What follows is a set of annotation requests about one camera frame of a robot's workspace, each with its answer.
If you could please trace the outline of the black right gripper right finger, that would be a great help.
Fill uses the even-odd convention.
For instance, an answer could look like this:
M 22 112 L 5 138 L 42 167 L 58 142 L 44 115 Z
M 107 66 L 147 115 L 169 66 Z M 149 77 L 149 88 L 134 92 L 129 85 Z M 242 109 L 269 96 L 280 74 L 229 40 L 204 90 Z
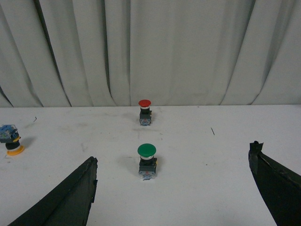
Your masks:
M 249 167 L 276 225 L 301 224 L 301 176 L 262 152 L 263 143 L 250 143 Z

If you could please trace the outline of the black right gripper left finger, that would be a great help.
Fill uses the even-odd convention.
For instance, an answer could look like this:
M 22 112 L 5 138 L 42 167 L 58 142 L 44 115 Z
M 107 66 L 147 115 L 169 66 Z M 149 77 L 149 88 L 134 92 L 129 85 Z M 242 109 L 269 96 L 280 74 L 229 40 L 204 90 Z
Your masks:
M 97 159 L 89 157 L 11 226 L 85 226 L 97 188 Z

